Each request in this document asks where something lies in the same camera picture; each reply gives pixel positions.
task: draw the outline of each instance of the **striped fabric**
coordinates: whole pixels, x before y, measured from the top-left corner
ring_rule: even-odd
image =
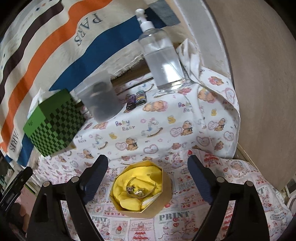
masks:
[[[72,91],[93,73],[118,76],[142,58],[137,8],[173,42],[185,39],[165,0],[33,0],[16,17],[0,43],[0,147],[8,161],[26,166],[33,156],[22,129],[40,88]]]

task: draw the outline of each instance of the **blue gripper pad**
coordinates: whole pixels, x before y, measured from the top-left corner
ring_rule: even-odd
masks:
[[[217,186],[216,176],[211,169],[203,166],[196,155],[188,158],[187,166],[202,198],[212,205],[214,201],[212,191]]]
[[[81,174],[80,189],[83,191],[84,204],[93,200],[107,169],[108,158],[105,155],[100,155],[95,163]]]

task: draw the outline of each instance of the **orange stripe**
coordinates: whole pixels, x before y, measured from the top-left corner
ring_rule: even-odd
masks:
[[[47,59],[64,42],[74,36],[78,21],[86,14],[101,9],[112,0],[84,0],[73,4],[69,9],[69,20],[59,27],[41,44],[32,57],[23,78],[18,82],[8,100],[8,114],[1,130],[3,142],[0,146],[7,152],[7,146],[14,128],[13,119],[24,97]]]

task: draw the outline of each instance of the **silver screw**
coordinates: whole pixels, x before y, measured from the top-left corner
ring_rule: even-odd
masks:
[[[223,183],[225,179],[223,177],[217,177],[217,182]]]
[[[76,182],[79,181],[79,177],[72,177],[72,178],[71,178],[71,181],[72,181],[73,183],[76,183]]]
[[[44,182],[43,183],[43,186],[46,188],[46,187],[48,187],[50,185],[50,182],[49,181],[46,181],[46,182]]]
[[[254,184],[253,184],[251,181],[247,181],[247,185],[248,185],[249,187],[252,187]]]

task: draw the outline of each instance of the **lighter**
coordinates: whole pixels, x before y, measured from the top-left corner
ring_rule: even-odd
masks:
[[[126,109],[133,110],[134,108],[136,108],[136,96],[130,95],[126,104]]]
[[[142,105],[145,104],[147,102],[146,100],[146,95],[145,95],[145,91],[139,91],[136,94],[136,105]]]

